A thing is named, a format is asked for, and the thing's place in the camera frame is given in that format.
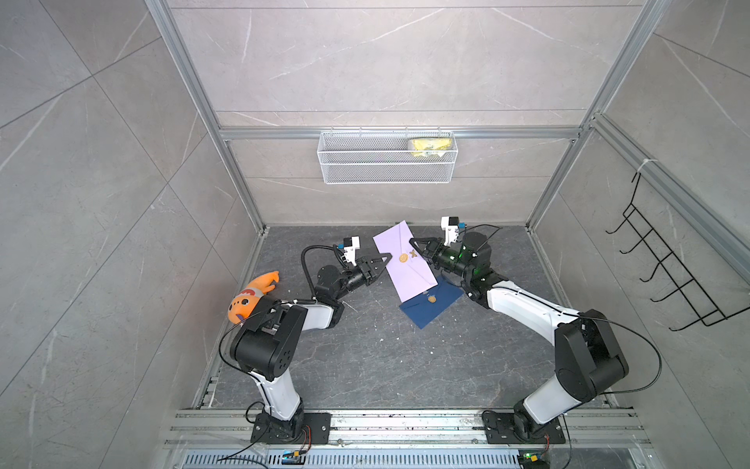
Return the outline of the purple envelope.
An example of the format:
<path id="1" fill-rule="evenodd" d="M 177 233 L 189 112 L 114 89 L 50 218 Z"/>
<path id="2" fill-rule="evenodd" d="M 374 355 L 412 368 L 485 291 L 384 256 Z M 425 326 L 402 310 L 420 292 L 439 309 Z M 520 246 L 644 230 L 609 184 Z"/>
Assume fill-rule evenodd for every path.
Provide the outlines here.
<path id="1" fill-rule="evenodd" d="M 392 255 L 387 271 L 402 302 L 438 284 L 427 262 L 410 244 L 412 238 L 413 234 L 405 221 L 373 238 L 380 253 Z"/>

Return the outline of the dark blue envelope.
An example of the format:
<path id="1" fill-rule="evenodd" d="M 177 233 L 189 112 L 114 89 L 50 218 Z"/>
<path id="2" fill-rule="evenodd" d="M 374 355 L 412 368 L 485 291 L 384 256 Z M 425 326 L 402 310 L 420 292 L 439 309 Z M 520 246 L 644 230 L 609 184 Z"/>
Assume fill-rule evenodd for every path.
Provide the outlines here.
<path id="1" fill-rule="evenodd" d="M 445 277 L 437 278 L 437 285 L 400 305 L 400 310 L 419 328 L 424 329 L 453 305 L 464 291 Z"/>

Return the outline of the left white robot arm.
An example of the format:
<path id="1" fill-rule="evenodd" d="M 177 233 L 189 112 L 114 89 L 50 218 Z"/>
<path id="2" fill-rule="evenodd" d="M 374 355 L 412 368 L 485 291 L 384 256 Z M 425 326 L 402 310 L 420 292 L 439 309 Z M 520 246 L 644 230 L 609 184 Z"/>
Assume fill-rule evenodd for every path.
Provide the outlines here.
<path id="1" fill-rule="evenodd" d="M 294 388 L 291 366 L 301 334 L 335 328 L 345 305 L 342 298 L 379 279 L 392 260 L 390 253 L 362 256 L 351 263 L 333 246 L 338 263 L 322 267 L 316 279 L 302 255 L 303 273 L 312 297 L 284 301 L 271 295 L 280 281 L 278 271 L 252 279 L 230 303 L 228 317 L 239 327 L 230 344 L 237 368 L 256 382 L 263 410 L 254 423 L 254 437 L 261 441 L 293 442 L 312 437 L 304 424 L 303 400 Z"/>

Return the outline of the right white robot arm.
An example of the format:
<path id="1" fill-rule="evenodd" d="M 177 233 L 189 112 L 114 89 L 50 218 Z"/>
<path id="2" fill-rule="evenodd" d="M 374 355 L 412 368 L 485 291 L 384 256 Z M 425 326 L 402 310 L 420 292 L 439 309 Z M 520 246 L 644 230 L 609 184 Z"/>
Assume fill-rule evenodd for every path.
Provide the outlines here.
<path id="1" fill-rule="evenodd" d="M 554 346 L 554 375 L 514 406 L 513 431 L 520 440 L 541 437 L 553 420 L 593 401 L 629 373 L 604 314 L 564 308 L 497 273 L 484 234 L 467 234 L 457 249 L 439 238 L 411 238 L 409 244 L 430 266 L 461 277 L 460 287 L 472 301 L 520 322 Z"/>

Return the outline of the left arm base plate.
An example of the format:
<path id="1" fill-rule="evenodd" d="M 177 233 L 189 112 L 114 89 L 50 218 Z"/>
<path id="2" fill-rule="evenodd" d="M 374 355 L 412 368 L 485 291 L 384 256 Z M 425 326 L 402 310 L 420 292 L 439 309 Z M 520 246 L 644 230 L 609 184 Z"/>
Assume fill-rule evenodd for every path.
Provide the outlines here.
<path id="1" fill-rule="evenodd" d="M 332 428 L 328 412 L 297 412 L 291 420 L 277 419 L 267 412 L 254 418 L 252 443 L 326 445 Z"/>

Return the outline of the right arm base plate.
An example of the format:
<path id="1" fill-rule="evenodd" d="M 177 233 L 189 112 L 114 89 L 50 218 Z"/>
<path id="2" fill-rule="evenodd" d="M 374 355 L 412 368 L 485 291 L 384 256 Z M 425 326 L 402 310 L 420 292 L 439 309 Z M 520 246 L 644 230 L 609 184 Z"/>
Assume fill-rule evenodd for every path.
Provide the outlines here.
<path id="1" fill-rule="evenodd" d="M 562 445 L 564 430 L 558 419 L 541 425 L 525 414 L 484 410 L 480 415 L 490 445 Z"/>

